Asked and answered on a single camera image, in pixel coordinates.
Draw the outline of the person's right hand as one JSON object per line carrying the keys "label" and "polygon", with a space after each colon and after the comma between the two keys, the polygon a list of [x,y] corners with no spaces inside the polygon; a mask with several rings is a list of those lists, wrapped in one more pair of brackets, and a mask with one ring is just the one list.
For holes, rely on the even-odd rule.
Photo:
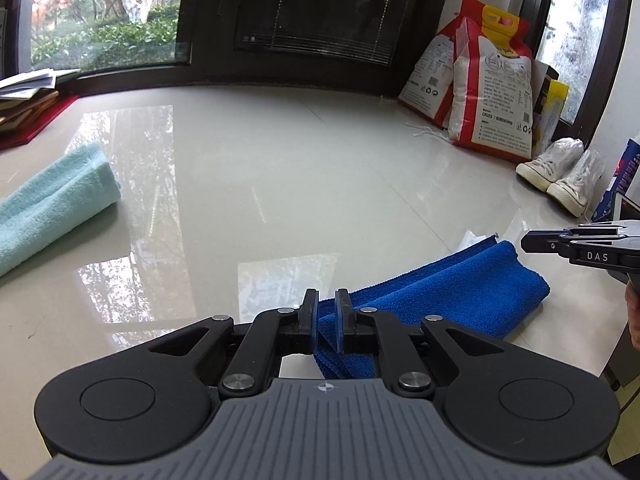
{"label": "person's right hand", "polygon": [[640,350],[640,299],[631,282],[627,283],[625,300],[631,344],[636,350]]}

